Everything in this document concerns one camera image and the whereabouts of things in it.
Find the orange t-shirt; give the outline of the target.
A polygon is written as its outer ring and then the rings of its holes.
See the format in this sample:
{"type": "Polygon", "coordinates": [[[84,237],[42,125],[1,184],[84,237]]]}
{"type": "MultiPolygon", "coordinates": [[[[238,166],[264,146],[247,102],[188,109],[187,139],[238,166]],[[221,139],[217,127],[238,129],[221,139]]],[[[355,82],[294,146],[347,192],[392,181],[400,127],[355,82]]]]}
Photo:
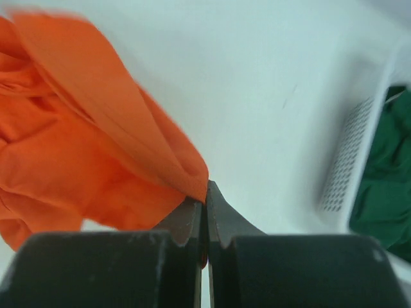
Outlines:
{"type": "Polygon", "coordinates": [[[1,237],[84,220],[149,229],[206,198],[206,163],[105,36],[70,15],[1,19],[1,237]]]}

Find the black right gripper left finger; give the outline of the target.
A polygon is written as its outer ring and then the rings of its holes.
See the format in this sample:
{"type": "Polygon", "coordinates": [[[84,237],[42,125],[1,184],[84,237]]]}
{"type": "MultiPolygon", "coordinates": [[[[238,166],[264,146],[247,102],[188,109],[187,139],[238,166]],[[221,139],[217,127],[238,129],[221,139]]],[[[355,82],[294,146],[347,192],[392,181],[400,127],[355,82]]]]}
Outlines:
{"type": "Polygon", "coordinates": [[[187,198],[147,231],[33,235],[1,281],[1,306],[199,307],[205,211],[187,198]]]}

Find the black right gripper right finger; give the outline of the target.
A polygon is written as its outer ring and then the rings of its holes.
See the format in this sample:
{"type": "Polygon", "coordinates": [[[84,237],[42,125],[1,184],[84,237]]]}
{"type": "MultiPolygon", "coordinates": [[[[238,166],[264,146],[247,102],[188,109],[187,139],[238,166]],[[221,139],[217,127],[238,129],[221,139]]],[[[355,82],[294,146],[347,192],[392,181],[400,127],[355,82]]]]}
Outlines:
{"type": "Polygon", "coordinates": [[[215,182],[206,198],[212,307],[409,307],[387,255],[358,235],[268,235],[215,182]]]}

